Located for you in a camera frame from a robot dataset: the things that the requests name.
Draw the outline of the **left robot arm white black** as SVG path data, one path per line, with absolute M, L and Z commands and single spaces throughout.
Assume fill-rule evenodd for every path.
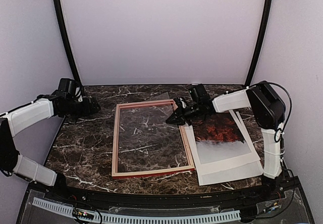
M 80 82 L 61 78 L 54 92 L 40 94 L 33 101 L 1 113 L 1 173 L 52 187 L 51 193 L 60 202 L 68 201 L 71 190 L 65 186 L 64 174 L 23 155 L 15 140 L 22 139 L 28 129 L 51 118 L 78 120 L 99 111 L 97 99 L 87 95 Z

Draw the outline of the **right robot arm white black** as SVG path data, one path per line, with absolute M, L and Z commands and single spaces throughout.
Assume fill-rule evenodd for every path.
M 256 123 L 261 128 L 264 143 L 264 172 L 268 179 L 276 179 L 283 172 L 283 133 L 290 112 L 274 90 L 276 84 L 261 81 L 242 89 L 227 91 L 211 98 L 204 85 L 193 85 L 189 93 L 194 102 L 188 105 L 182 97 L 174 98 L 176 109 L 166 119 L 167 124 L 183 126 L 192 124 L 194 118 L 211 116 L 226 111 L 251 108 Z

